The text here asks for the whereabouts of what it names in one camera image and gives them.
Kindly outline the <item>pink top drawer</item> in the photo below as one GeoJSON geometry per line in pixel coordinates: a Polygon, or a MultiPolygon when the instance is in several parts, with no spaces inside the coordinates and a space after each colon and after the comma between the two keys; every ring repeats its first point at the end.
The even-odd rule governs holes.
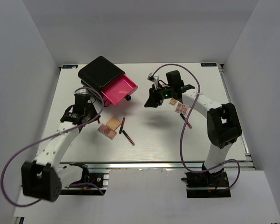
{"type": "Polygon", "coordinates": [[[123,100],[131,100],[131,95],[138,89],[125,73],[118,75],[110,83],[102,88],[104,107],[109,105],[117,106],[123,100]]]}

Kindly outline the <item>red lip gloss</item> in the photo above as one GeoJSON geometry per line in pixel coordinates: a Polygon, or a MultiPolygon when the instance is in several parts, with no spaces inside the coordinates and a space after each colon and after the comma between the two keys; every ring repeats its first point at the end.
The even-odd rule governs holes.
{"type": "Polygon", "coordinates": [[[134,146],[135,145],[135,143],[134,143],[134,141],[131,139],[131,137],[126,133],[126,131],[125,130],[122,130],[122,133],[123,133],[123,135],[127,138],[127,140],[130,142],[130,144],[132,145],[132,146],[134,146]]]}
{"type": "Polygon", "coordinates": [[[120,125],[120,129],[119,129],[119,134],[122,134],[122,131],[123,131],[123,127],[124,127],[124,123],[125,123],[125,117],[123,117],[122,119],[122,122],[121,122],[121,125],[120,125]]]}
{"type": "Polygon", "coordinates": [[[183,114],[180,114],[181,118],[186,122],[187,126],[191,129],[192,125],[186,120],[186,117],[183,114]]]}

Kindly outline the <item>black pink drawer organizer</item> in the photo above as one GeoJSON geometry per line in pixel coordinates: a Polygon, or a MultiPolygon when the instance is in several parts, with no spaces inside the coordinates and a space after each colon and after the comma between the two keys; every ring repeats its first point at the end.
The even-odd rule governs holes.
{"type": "Polygon", "coordinates": [[[78,77],[84,86],[93,88],[101,95],[104,107],[107,107],[111,104],[111,101],[102,93],[102,89],[121,74],[125,74],[122,69],[105,57],[99,56],[84,66],[78,72],[78,77]]]}

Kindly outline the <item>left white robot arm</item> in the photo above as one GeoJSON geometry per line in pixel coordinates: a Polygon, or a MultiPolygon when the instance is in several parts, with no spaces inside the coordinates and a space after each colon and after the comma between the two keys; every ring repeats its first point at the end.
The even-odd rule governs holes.
{"type": "Polygon", "coordinates": [[[59,168],[65,152],[83,127],[100,118],[88,91],[77,91],[74,96],[75,103],[65,110],[56,136],[32,162],[25,162],[21,167],[25,196],[54,202],[63,188],[72,184],[85,186],[89,182],[88,167],[82,163],[59,168]]]}

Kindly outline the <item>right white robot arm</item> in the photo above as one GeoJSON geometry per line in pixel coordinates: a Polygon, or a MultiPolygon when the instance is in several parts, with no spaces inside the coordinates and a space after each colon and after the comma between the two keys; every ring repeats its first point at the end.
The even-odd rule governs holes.
{"type": "Polygon", "coordinates": [[[207,119],[207,135],[210,140],[210,149],[207,159],[203,163],[201,174],[202,182],[212,186],[218,181],[218,175],[223,172],[225,158],[232,144],[241,136],[242,129],[232,103],[221,104],[204,96],[195,90],[195,87],[185,85],[177,70],[166,74],[168,84],[159,84],[159,78],[153,74],[148,80],[153,82],[149,89],[149,98],[146,108],[161,106],[163,100],[174,98],[180,103],[190,106],[207,119]]]}

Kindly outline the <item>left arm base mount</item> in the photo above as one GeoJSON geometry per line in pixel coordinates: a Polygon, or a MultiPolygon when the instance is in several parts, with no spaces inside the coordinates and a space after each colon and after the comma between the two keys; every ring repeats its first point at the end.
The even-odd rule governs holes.
{"type": "Polygon", "coordinates": [[[83,163],[69,163],[58,169],[61,178],[61,195],[102,196],[106,193],[109,173],[88,168],[83,163]]]}

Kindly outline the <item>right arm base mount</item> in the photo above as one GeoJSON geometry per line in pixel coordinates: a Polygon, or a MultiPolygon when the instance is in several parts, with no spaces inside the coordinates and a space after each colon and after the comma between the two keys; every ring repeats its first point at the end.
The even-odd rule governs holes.
{"type": "Polygon", "coordinates": [[[225,171],[219,174],[185,173],[187,198],[230,198],[229,180],[225,171]]]}

